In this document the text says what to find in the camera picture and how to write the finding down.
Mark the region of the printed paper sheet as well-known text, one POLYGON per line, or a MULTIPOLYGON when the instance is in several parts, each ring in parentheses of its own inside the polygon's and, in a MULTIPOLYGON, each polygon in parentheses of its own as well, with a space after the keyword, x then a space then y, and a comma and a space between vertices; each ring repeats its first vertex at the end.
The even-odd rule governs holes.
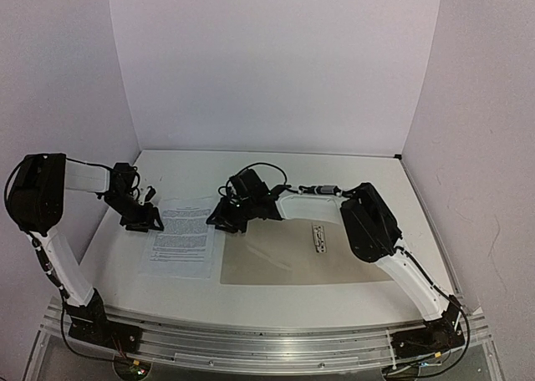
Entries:
POLYGON ((164 229, 151 231, 139 274, 151 277, 208 279, 213 267, 215 227, 206 223, 214 197, 168 199, 159 204, 164 229))

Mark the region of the beige file folder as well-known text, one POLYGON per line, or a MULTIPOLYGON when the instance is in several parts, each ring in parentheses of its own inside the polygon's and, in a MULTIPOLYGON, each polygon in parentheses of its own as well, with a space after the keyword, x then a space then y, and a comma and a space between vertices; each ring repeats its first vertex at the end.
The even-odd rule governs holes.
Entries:
POLYGON ((312 286, 388 280, 357 259, 341 225, 310 220, 253 220, 247 232, 226 233, 220 281, 232 286, 312 286), (324 227, 317 253, 312 225, 324 227))

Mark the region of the metal folder clip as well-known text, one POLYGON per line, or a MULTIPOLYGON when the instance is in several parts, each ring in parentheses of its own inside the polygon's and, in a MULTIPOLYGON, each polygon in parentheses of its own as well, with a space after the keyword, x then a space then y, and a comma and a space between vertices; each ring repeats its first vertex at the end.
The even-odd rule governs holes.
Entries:
POLYGON ((312 225, 313 231, 313 242, 317 253, 325 253, 326 248, 326 238, 324 227, 321 225, 312 225))

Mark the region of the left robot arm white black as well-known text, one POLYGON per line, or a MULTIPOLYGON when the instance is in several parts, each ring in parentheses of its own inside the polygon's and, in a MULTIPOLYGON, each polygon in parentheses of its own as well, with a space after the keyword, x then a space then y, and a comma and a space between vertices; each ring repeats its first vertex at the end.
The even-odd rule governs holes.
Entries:
POLYGON ((136 167, 112 167, 69 158, 64 153, 26 155, 8 177, 3 200, 7 214, 29 239, 47 278, 59 290, 62 314, 71 319, 64 338, 73 338, 127 355, 135 353, 140 328, 108 318, 104 301, 85 278, 58 225, 66 191, 96 195, 120 216, 127 231, 163 231, 160 212, 151 202, 155 189, 140 188, 136 167))

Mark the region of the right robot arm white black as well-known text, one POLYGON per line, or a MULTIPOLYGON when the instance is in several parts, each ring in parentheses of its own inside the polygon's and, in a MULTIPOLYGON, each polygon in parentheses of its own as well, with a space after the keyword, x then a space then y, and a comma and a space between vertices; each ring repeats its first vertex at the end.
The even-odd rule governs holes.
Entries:
POLYGON ((397 358, 468 348, 470 325, 458 299, 444 292, 404 241, 394 214, 369 182, 343 190, 336 185, 288 183, 268 187, 248 166, 222 186, 207 225, 245 233, 253 220, 310 220, 341 225, 353 255, 385 272, 415 304, 418 328, 399 331, 391 343, 397 358))

